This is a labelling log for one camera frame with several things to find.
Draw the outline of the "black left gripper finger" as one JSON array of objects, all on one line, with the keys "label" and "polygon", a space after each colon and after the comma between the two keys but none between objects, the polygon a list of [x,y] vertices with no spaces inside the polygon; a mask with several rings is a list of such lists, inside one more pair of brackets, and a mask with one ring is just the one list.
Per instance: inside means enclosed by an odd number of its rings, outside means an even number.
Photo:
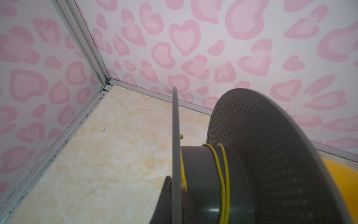
[{"label": "black left gripper finger", "polygon": [[159,199],[149,224],[172,223],[172,179],[166,176]]}]

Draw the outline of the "dark grey cable spool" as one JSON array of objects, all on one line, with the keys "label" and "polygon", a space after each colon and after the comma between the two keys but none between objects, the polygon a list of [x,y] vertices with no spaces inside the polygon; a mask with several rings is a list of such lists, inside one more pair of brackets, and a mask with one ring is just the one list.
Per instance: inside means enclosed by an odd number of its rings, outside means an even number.
[{"label": "dark grey cable spool", "polygon": [[312,143],[274,101],[232,89],[202,146],[182,146],[172,100],[172,224],[351,224]]}]

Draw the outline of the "yellow plastic tray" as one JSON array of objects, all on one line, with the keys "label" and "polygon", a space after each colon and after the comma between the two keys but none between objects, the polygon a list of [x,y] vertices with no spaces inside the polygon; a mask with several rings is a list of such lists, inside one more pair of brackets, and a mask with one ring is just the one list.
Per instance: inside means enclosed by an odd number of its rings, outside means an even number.
[{"label": "yellow plastic tray", "polygon": [[323,159],[348,208],[355,224],[358,223],[358,172],[332,160]]}]

